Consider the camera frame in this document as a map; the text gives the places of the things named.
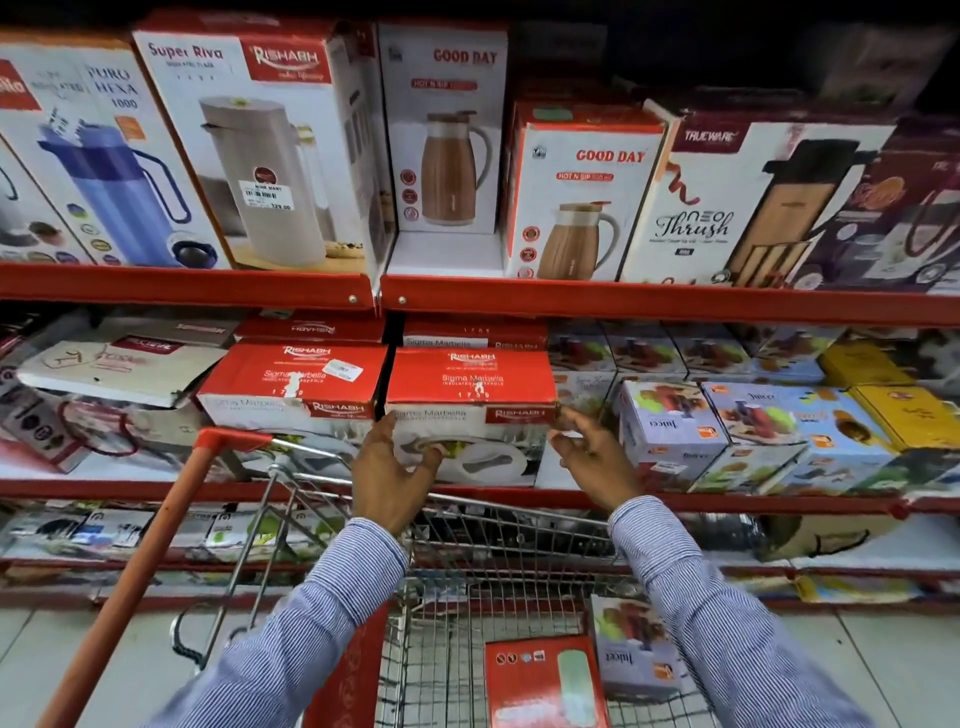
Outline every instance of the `barcode label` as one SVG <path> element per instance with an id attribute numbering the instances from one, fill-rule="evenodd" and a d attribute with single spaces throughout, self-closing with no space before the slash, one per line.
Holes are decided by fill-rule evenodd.
<path id="1" fill-rule="evenodd" d="M 261 209 L 293 209 L 294 196 L 286 184 L 267 184 L 240 180 L 240 191 L 247 207 Z"/>

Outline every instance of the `beige jug image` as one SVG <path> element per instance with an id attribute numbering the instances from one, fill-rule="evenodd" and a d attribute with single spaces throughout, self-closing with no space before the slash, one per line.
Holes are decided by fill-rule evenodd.
<path id="1" fill-rule="evenodd" d="M 620 226 L 603 212 L 608 203 L 567 203 L 557 210 L 557 224 L 553 226 L 543 255 L 537 278 L 551 280 L 590 280 L 593 273 L 607 262 L 620 241 Z M 599 260 L 600 221 L 613 230 L 610 246 Z"/>
<path id="2" fill-rule="evenodd" d="M 476 111 L 428 113 L 426 143 L 420 163 L 423 217 L 434 225 L 469 225 L 476 217 L 477 190 L 493 158 L 490 137 L 470 125 Z M 470 132 L 484 143 L 484 163 L 476 174 Z"/>

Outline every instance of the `white floor tile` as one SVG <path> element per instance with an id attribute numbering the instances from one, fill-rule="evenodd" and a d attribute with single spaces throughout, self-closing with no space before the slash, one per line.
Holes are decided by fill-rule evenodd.
<path id="1" fill-rule="evenodd" d="M 960 619 L 846 614 L 844 624 L 902 728 L 954 728 Z"/>

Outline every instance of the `white box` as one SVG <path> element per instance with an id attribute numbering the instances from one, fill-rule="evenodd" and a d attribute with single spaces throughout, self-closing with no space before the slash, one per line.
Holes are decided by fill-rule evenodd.
<path id="1" fill-rule="evenodd" d="M 504 200 L 507 276 L 615 280 L 663 142 L 630 106 L 519 102 Z"/>
<path id="2" fill-rule="evenodd" d="M 190 11 L 134 37 L 237 262 L 376 282 L 390 241 L 353 39 L 334 21 Z"/>
<path id="3" fill-rule="evenodd" d="M 647 99 L 668 123 L 620 280 L 780 287 L 896 126 L 796 93 Z"/>
<path id="4" fill-rule="evenodd" d="M 399 228 L 492 233 L 506 25 L 400 20 L 378 32 Z"/>
<path id="5" fill-rule="evenodd" d="M 0 133 L 94 260 L 230 267 L 126 39 L 6 31 L 0 59 Z"/>

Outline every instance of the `yellow box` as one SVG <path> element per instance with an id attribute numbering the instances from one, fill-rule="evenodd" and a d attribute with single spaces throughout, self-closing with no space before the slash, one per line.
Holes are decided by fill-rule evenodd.
<path id="1" fill-rule="evenodd" d="M 834 344 L 820 355 L 824 383 L 846 389 L 858 384 L 915 384 L 915 379 L 898 367 L 886 352 L 869 341 Z"/>

